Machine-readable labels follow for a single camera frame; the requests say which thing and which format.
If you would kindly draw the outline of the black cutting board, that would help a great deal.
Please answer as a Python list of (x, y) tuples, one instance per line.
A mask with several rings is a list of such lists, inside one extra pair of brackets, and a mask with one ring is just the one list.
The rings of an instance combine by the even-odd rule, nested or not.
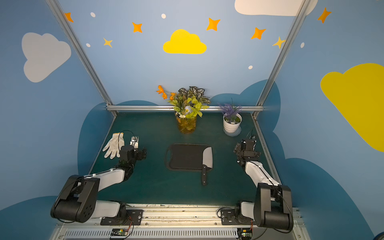
[(171, 171), (201, 172), (204, 144), (172, 144), (165, 153), (165, 166)]

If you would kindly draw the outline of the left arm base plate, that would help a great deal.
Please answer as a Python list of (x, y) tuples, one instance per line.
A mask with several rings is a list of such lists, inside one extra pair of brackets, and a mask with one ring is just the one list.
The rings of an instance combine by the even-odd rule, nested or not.
[(123, 210), (122, 214), (116, 217), (104, 217), (101, 226), (140, 226), (143, 219), (144, 210)]

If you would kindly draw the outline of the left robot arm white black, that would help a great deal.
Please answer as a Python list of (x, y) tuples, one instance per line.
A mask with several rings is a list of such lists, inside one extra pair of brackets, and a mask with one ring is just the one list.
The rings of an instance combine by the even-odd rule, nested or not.
[(106, 225), (125, 224), (130, 218), (126, 204), (99, 201), (98, 193), (127, 181), (136, 162), (146, 159), (146, 156), (145, 148), (138, 150), (131, 145), (123, 146), (116, 167), (87, 176), (70, 176), (51, 208), (51, 217), (62, 223), (85, 223), (89, 219), (101, 218), (107, 221)]

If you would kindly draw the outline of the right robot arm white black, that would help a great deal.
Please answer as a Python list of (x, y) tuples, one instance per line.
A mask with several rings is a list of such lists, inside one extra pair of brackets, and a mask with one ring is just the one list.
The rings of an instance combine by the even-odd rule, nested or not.
[(255, 145), (255, 140), (243, 139), (234, 149), (238, 164), (257, 188), (253, 202), (242, 201), (237, 205), (238, 221), (289, 233), (294, 227), (292, 191), (269, 175), (258, 161), (261, 153), (255, 151)]

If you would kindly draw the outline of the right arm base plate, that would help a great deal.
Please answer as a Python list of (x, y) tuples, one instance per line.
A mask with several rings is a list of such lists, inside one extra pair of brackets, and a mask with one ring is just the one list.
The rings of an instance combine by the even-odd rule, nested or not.
[(238, 225), (252, 226), (255, 222), (249, 217), (245, 217), (231, 208), (220, 208), (217, 210), (217, 217), (223, 226)]

